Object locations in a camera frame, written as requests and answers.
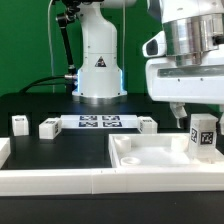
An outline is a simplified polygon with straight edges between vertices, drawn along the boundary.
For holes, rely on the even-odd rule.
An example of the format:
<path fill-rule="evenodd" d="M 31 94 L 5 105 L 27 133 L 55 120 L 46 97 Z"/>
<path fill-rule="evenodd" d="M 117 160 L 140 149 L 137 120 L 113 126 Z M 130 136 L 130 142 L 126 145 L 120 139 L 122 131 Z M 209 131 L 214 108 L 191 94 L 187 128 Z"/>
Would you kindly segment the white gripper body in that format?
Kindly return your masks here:
<path fill-rule="evenodd" d="M 166 57 L 150 59 L 145 71 L 154 101 L 224 104 L 224 56 L 205 56 L 201 66 L 183 68 Z"/>

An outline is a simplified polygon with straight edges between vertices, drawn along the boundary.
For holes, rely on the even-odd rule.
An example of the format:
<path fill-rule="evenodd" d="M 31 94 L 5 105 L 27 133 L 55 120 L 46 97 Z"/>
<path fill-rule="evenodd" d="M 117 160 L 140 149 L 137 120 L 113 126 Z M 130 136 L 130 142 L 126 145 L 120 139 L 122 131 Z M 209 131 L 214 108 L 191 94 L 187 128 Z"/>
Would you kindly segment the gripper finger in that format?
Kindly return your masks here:
<path fill-rule="evenodd" d="M 177 127 L 179 129 L 185 129 L 188 120 L 185 104 L 181 102 L 171 102 L 170 109 L 176 118 Z"/>
<path fill-rule="evenodd" d="M 219 112 L 221 113 L 221 117 L 219 119 L 220 133 L 224 135 L 224 104 L 219 105 Z"/>

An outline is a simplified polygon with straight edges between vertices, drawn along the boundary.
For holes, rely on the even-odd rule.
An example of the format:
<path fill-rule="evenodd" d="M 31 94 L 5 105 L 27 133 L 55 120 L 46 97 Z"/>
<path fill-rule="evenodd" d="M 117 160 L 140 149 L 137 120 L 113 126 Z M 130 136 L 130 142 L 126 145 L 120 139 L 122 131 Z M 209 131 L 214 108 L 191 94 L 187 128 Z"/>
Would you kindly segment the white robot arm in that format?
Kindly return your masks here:
<path fill-rule="evenodd" d="M 121 5 L 121 0 L 81 5 L 83 65 L 75 95 L 87 101 L 122 93 L 116 29 L 100 12 Z M 224 0 L 147 0 L 147 11 L 162 24 L 142 47 L 151 99 L 168 102 L 179 126 L 187 120 L 187 103 L 216 104 L 224 131 Z"/>

